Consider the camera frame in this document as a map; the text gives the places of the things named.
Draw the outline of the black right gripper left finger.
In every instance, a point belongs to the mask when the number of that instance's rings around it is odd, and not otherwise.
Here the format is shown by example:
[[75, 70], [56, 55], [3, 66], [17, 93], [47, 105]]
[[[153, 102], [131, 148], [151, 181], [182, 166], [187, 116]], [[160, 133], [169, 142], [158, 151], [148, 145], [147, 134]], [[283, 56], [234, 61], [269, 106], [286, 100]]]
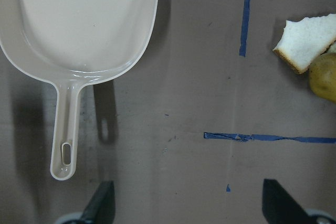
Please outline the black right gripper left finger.
[[101, 182], [81, 215], [83, 223], [113, 223], [115, 195], [113, 181]]

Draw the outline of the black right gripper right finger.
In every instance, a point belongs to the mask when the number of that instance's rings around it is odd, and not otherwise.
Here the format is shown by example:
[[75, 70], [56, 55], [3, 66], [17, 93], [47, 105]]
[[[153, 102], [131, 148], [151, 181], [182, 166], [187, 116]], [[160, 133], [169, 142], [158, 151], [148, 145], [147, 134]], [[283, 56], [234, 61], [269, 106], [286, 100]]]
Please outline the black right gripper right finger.
[[264, 179], [262, 212], [268, 223], [310, 223], [303, 208], [275, 179]]

